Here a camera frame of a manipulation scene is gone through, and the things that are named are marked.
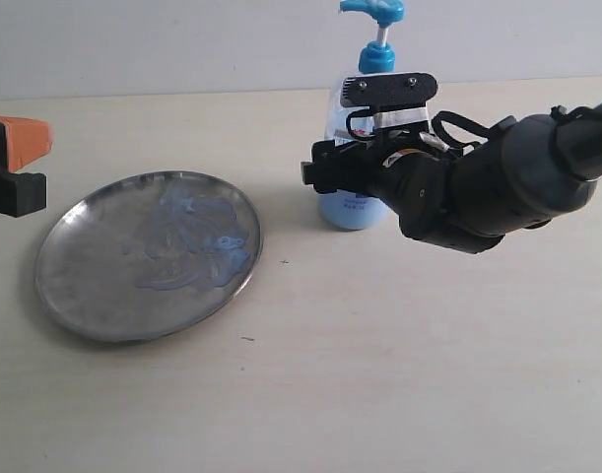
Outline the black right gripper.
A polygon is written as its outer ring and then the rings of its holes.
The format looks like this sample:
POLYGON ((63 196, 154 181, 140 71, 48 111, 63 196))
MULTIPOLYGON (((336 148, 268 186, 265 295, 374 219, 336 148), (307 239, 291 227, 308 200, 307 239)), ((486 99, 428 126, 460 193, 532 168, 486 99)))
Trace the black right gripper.
POLYGON ((379 199, 398 216, 404 237, 478 254, 502 241, 462 227, 457 198, 451 195, 458 145, 437 133, 401 131, 370 141, 312 145, 311 160, 301 163, 301 179, 319 194, 338 190, 379 199))

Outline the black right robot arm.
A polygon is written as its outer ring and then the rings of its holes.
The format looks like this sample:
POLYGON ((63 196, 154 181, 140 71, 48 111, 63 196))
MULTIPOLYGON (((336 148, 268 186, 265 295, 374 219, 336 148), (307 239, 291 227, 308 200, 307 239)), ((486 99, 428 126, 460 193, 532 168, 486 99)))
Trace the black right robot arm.
POLYGON ((484 127, 450 112, 430 125, 413 99, 344 102, 347 142, 316 142, 302 180, 320 194, 359 191, 398 217, 412 240, 480 253, 507 234, 582 208, 602 176, 602 103, 484 127))

